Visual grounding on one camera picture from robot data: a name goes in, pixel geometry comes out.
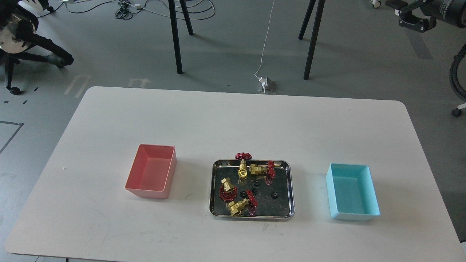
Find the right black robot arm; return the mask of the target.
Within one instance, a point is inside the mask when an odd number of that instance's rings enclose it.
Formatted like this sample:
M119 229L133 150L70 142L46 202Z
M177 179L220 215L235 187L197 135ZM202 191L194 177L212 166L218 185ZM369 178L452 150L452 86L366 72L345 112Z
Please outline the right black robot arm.
M441 20L458 28L465 28L464 0L387 0L386 5L395 10L398 25L417 32L427 32Z

